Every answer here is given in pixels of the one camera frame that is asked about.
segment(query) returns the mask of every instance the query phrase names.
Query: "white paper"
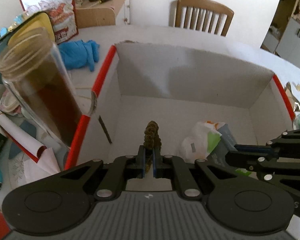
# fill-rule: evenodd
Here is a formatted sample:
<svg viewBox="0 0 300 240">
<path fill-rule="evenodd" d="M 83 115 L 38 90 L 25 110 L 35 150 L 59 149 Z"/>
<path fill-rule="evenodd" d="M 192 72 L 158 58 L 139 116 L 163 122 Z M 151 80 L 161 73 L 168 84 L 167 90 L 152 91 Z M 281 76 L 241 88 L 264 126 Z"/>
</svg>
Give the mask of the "white paper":
<svg viewBox="0 0 300 240">
<path fill-rule="evenodd" d="M 26 150 L 38 158 L 38 150 L 44 146 L 38 140 L 27 134 L 0 111 L 0 126 L 7 131 Z"/>
<path fill-rule="evenodd" d="M 39 179 L 44 179 L 51 175 L 43 169 L 39 168 L 38 165 L 31 159 L 23 161 L 23 167 L 27 184 Z"/>
<path fill-rule="evenodd" d="M 49 173 L 50 175 L 60 172 L 60 168 L 52 148 L 45 149 L 39 159 L 37 166 Z"/>
<path fill-rule="evenodd" d="M 27 183 L 46 178 L 60 172 L 60 168 L 52 148 L 48 148 L 43 151 L 38 163 L 29 159 L 23 161 L 23 166 Z"/>
</svg>

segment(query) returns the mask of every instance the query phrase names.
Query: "wooden chair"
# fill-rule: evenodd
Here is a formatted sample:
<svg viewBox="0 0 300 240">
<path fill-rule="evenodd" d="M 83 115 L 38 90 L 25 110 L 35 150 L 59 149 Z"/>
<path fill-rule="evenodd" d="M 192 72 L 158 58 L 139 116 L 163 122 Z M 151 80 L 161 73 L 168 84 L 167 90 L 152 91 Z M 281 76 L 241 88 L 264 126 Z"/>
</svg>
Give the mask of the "wooden chair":
<svg viewBox="0 0 300 240">
<path fill-rule="evenodd" d="M 203 26 L 202 26 L 202 31 L 205 32 L 208 24 L 208 19 L 209 19 L 209 11 L 212 11 L 212 16 L 208 28 L 208 33 L 211 33 L 212 31 L 212 26 L 214 22 L 214 18 L 216 14 L 219 14 L 217 25 L 214 31 L 214 34 L 218 33 L 219 27 L 220 27 L 220 22 L 221 22 L 221 17 L 222 14 L 227 15 L 225 25 L 223 26 L 221 36 L 226 36 L 229 26 L 231 24 L 234 12 L 227 6 L 217 3 L 211 0 L 178 0 L 177 2 L 177 12 L 176 12 L 176 21 L 175 21 L 175 27 L 180 27 L 181 26 L 181 14 L 182 14 L 182 8 L 186 7 L 186 15 L 185 15 L 185 21 L 183 24 L 183 28 L 187 29 L 188 23 L 189 23 L 189 11 L 190 8 L 192 7 L 192 14 L 191 14 L 191 19 L 190 19 L 190 29 L 195 29 L 198 31 L 201 27 L 201 19 L 203 17 L 204 11 L 206 11 L 204 20 L 203 20 Z M 196 10 L 199 9 L 198 13 L 198 18 L 195 24 L 196 20 Z"/>
</svg>

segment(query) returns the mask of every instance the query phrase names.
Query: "yellow lid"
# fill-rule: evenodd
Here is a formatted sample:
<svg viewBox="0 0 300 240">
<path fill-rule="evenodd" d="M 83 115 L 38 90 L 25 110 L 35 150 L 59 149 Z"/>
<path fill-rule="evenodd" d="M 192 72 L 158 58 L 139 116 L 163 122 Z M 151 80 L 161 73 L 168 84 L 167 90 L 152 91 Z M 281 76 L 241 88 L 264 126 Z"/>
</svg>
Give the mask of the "yellow lid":
<svg viewBox="0 0 300 240">
<path fill-rule="evenodd" d="M 24 23 L 22 23 L 22 26 L 20 26 L 20 28 L 10 38 L 8 45 L 15 41 L 22 34 L 39 27 L 46 28 L 50 39 L 53 42 L 56 41 L 49 16 L 45 12 L 40 12 L 31 17 L 31 19 L 26 20 Z"/>
</svg>

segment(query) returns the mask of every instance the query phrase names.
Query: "cardboard box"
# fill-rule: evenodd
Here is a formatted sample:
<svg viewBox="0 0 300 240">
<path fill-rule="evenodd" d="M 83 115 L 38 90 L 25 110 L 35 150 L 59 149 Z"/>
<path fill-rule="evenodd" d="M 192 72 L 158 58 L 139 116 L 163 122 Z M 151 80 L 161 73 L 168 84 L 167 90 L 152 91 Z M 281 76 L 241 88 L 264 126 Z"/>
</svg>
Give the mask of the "cardboard box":
<svg viewBox="0 0 300 240">
<path fill-rule="evenodd" d="M 81 118 L 66 168 L 93 158 L 107 163 L 136 155 L 151 120 L 159 125 L 162 155 L 175 155 L 197 121 L 226 122 L 238 144 L 265 145 L 292 130 L 294 116 L 272 71 L 171 45 L 112 46 L 92 95 L 96 107 Z"/>
</svg>

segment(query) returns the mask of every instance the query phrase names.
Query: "blue glove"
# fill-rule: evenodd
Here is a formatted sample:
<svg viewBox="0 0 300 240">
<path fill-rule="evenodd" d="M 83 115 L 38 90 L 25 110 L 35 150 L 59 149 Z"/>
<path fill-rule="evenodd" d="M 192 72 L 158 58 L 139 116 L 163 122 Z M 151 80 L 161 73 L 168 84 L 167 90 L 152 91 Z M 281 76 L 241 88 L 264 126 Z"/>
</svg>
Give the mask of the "blue glove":
<svg viewBox="0 0 300 240">
<path fill-rule="evenodd" d="M 68 41 L 58 45 L 67 70 L 88 66 L 94 71 L 94 63 L 99 61 L 99 47 L 95 41 Z"/>
</svg>

